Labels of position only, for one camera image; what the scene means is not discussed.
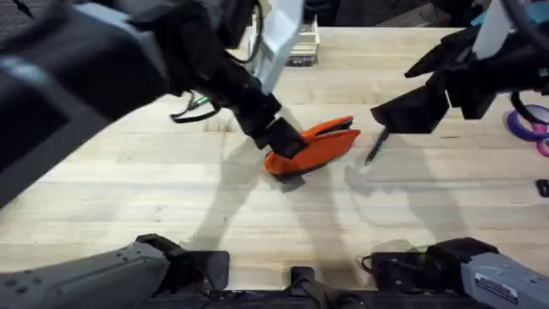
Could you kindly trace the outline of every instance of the tape roll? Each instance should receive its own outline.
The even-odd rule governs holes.
[[[538,142],[538,151],[541,155],[549,157],[549,138]]]
[[[526,108],[537,118],[549,120],[549,109],[543,106],[526,105]],[[507,127],[518,138],[529,142],[540,142],[549,139],[546,126],[536,124],[535,130],[526,127],[522,124],[517,111],[513,111],[507,116]]]

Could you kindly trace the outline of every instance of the gray metal part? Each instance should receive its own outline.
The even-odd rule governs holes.
[[[0,274],[0,308],[118,309],[151,296],[169,264],[161,251],[133,243],[76,261]]]
[[[141,3],[136,3],[136,6],[141,7]],[[75,6],[75,9],[91,16],[97,20],[103,21],[111,26],[118,27],[125,32],[129,33],[139,43],[143,52],[150,59],[154,67],[159,71],[160,75],[167,79],[167,67],[162,57],[162,52],[158,47],[158,42],[153,33],[140,32],[131,26],[127,21],[130,19],[129,15],[116,11],[114,9],[107,8],[97,3],[85,3]]]
[[[288,57],[298,40],[303,20],[303,0],[269,0],[271,11],[264,21],[256,58],[246,69],[262,84],[262,92],[270,94],[275,89]]]
[[[493,0],[473,44],[473,52],[477,59],[486,59],[496,55],[504,46],[512,28],[513,25],[500,0]]]
[[[496,309],[549,308],[549,277],[502,254],[485,253],[462,265],[465,292]]]
[[[0,57],[0,70],[41,93],[51,106],[70,119],[33,152],[22,156],[0,173],[2,207],[35,181],[37,175],[47,172],[51,162],[60,161],[60,158],[103,130],[111,121],[81,102],[48,72],[22,58],[10,55]]]

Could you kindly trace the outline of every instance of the wooden tabletop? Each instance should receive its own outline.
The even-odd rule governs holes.
[[[187,97],[134,112],[73,153],[0,211],[0,270],[110,251],[158,233],[187,249],[231,253],[230,288],[283,288],[311,265],[340,288],[370,287],[358,257],[472,236],[549,274],[549,210],[534,187],[549,162],[505,131],[498,98],[482,121],[451,111],[432,135],[391,136],[377,104],[425,80],[402,73],[448,29],[326,28],[320,64],[286,69],[275,94],[300,128],[345,115],[363,132],[351,151],[284,191],[230,113],[173,124]],[[528,102],[540,101],[525,95]]]

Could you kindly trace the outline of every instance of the label sticker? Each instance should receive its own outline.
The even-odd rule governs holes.
[[[516,290],[503,283],[495,282],[493,279],[479,273],[474,274],[474,283],[504,300],[507,300],[513,304],[518,304],[518,293]]]

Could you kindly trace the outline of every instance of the pen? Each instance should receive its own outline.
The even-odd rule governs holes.
[[[387,137],[389,137],[390,131],[387,127],[383,129],[381,134],[377,137],[376,143],[374,144],[373,148],[370,150],[370,153],[366,157],[366,163],[365,166],[369,166],[370,163],[376,158],[377,153],[379,152],[379,149],[381,148],[381,145],[385,140],[387,140]]]

